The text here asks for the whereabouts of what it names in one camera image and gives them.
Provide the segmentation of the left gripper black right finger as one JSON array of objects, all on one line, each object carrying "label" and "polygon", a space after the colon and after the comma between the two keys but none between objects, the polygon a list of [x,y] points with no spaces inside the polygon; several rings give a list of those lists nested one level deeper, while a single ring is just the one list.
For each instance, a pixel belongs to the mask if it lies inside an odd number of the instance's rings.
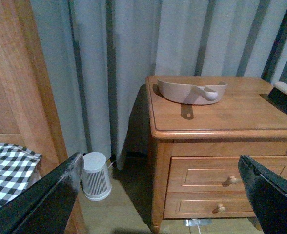
[{"label": "left gripper black right finger", "polygon": [[287,234],[287,180],[241,155],[238,169],[246,196],[266,234]]}]

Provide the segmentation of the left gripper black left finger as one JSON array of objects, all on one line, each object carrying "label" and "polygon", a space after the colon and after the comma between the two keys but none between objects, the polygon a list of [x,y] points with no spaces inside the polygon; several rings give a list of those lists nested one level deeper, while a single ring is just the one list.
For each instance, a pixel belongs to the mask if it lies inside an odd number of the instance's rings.
[{"label": "left gripper black left finger", "polygon": [[78,195],[83,155],[75,153],[0,208],[0,234],[62,234]]}]

